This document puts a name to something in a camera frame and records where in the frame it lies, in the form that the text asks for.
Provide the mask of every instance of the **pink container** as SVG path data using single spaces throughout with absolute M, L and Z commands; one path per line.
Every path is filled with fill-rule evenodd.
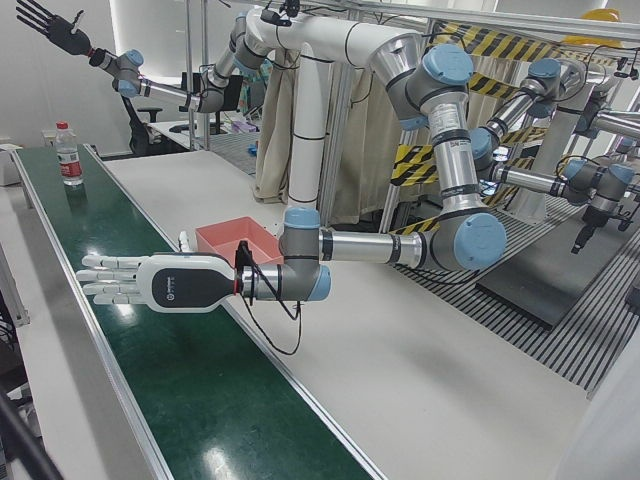
M 241 240 L 249 242 L 253 259 L 258 264 L 282 263 L 278 240 L 251 217 L 196 228 L 199 252 L 212 252 L 235 264 L 236 250 Z

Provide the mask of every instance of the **floor grate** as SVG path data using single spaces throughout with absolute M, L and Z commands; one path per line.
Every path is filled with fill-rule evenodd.
M 509 237 L 503 262 L 576 212 L 562 199 L 547 202 L 549 219 L 529 226 L 496 211 Z M 638 314 L 624 296 L 640 271 L 640 231 L 636 232 L 585 294 L 551 332 L 500 300 L 475 289 L 475 282 L 455 283 L 469 274 L 417 272 L 397 267 L 419 285 L 484 325 L 570 382 L 594 391 L 638 326 Z

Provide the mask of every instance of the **robot finger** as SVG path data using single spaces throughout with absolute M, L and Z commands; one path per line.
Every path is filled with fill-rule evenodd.
M 96 295 L 93 297 L 96 305 L 143 305 L 145 303 L 142 295 L 118 294 L 118 295 Z
M 76 272 L 79 282 L 99 282 L 102 280 L 135 280 L 136 270 L 80 270 Z
M 130 283 L 89 283 L 82 286 L 82 291 L 85 295 L 100 295 L 103 293 L 117 294 L 139 294 L 138 285 Z
M 103 255 L 87 255 L 82 259 L 85 267 L 105 267 L 119 269 L 138 269 L 149 257 L 106 257 Z

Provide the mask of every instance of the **plastic bottle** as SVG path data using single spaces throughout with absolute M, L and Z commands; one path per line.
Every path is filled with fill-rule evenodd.
M 82 167 L 78 156 L 78 143 L 76 136 L 69 130 L 67 122 L 57 122 L 56 127 L 56 152 L 60 162 L 60 173 L 65 185 L 80 185 L 82 180 Z

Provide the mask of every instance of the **bottle label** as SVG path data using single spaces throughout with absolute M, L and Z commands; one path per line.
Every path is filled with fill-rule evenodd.
M 58 161 L 60 162 L 60 173 L 62 173 L 63 177 L 79 177 L 82 175 L 78 152 L 58 153 Z

